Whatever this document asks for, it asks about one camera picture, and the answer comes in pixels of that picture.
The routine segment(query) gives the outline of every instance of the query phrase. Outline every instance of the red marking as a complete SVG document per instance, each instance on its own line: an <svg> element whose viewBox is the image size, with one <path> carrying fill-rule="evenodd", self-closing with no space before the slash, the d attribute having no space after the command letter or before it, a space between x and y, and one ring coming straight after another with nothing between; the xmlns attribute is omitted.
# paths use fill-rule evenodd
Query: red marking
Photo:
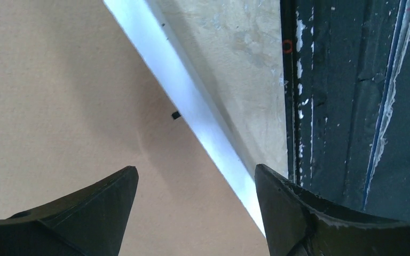
<svg viewBox="0 0 410 256"><path fill-rule="evenodd" d="M283 50L283 53L284 53L284 54L291 53L291 52L293 51L293 42L292 42L290 39L285 39L285 40L282 42L282 47L284 47L285 45L288 45L289 48L288 48L288 50Z"/></svg>

